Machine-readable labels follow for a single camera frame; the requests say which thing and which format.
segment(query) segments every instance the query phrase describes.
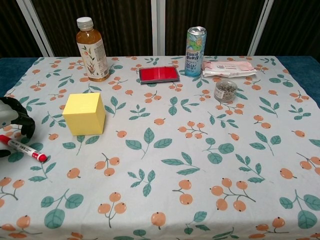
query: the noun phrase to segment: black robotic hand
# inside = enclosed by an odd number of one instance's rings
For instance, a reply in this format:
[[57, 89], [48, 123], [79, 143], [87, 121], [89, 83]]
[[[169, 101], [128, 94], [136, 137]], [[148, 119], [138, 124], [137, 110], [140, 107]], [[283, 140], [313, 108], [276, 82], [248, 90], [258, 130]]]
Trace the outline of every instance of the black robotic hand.
[[[22, 125], [21, 134], [31, 138], [35, 132], [35, 121], [28, 116], [21, 103], [11, 97], [0, 97], [0, 128], [10, 124]], [[0, 158], [10, 155], [9, 150], [0, 150]]]

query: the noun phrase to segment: red cap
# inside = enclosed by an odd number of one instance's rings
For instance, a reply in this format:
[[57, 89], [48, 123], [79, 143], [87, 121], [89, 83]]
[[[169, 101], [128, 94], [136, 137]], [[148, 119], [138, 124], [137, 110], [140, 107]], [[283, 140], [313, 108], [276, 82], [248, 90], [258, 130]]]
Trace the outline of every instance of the red cap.
[[8, 145], [8, 142], [11, 140], [10, 137], [5, 135], [0, 135], [0, 142], [2, 142], [5, 145]]
[[40, 161], [41, 163], [45, 162], [46, 160], [47, 160], [47, 156], [46, 156], [46, 155], [41, 154], [41, 155], [39, 156], [39, 161]]

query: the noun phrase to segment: plastic bottle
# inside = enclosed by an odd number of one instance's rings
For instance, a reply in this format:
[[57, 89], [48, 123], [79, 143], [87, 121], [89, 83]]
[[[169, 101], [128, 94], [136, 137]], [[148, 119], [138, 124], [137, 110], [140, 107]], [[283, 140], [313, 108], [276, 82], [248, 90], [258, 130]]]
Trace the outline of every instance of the plastic bottle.
[[80, 17], [76, 20], [80, 31], [76, 35], [76, 42], [81, 57], [91, 81], [102, 82], [109, 74], [104, 43], [99, 31], [94, 29], [91, 17]]

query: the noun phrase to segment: white bottle cap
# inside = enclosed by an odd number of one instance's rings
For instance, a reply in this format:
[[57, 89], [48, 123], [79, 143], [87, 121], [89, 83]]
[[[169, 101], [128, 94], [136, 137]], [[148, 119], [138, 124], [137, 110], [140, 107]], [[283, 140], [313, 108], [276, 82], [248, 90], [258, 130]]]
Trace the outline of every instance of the white bottle cap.
[[78, 28], [81, 30], [90, 30], [94, 27], [94, 23], [92, 22], [91, 17], [84, 16], [80, 17], [76, 20]]

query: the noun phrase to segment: yellow cube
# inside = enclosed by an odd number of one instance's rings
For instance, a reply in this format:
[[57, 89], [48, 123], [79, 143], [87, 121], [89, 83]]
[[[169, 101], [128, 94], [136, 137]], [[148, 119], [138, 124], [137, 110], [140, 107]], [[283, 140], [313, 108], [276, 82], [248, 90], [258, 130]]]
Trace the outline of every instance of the yellow cube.
[[104, 131], [106, 112], [100, 93], [70, 94], [62, 115], [74, 136]]

